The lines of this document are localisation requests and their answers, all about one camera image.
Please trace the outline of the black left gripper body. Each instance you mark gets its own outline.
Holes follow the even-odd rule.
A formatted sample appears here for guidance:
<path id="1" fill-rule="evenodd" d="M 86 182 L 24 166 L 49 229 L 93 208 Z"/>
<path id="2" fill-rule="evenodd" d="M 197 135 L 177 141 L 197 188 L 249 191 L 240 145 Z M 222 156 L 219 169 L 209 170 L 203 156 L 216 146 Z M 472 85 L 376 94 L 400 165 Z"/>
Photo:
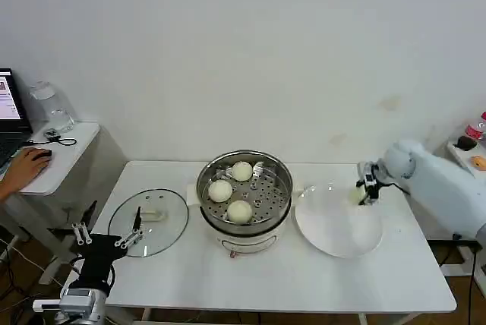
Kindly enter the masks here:
<path id="1" fill-rule="evenodd" d="M 115 282 L 113 263 L 126 256 L 127 248 L 116 248 L 115 242 L 121 239 L 118 235 L 92 234 L 90 245 L 79 247 L 83 260 L 80 274 L 70 285 L 70 289 L 111 290 Z"/>

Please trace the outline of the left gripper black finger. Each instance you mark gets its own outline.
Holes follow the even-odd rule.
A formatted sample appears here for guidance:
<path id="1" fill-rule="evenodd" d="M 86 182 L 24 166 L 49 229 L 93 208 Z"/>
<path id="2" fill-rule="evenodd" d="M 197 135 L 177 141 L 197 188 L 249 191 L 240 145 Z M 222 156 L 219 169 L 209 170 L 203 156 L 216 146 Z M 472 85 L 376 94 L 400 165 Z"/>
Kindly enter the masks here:
<path id="1" fill-rule="evenodd" d="M 130 248 L 130 246 L 137 244 L 143 238 L 144 232 L 141 229 L 140 211 L 141 207 L 138 207 L 131 232 L 115 242 L 116 248 Z"/>
<path id="2" fill-rule="evenodd" d="M 73 222 L 71 224 L 77 245 L 90 245 L 93 242 L 92 238 L 90 237 L 88 225 L 90 224 L 90 220 L 96 209 L 97 203 L 97 200 L 92 202 L 88 209 L 84 211 L 80 222 Z"/>

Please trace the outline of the person's hand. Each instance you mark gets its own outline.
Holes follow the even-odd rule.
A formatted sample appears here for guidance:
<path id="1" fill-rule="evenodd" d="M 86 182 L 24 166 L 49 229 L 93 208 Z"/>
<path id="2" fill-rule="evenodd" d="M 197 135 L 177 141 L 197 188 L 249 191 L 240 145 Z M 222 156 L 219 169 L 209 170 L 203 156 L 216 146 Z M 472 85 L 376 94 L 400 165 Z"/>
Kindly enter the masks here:
<path id="1" fill-rule="evenodd" d="M 11 161 L 1 180 L 1 196 L 7 196 L 28 186 L 50 163 L 50 150 L 22 149 Z"/>

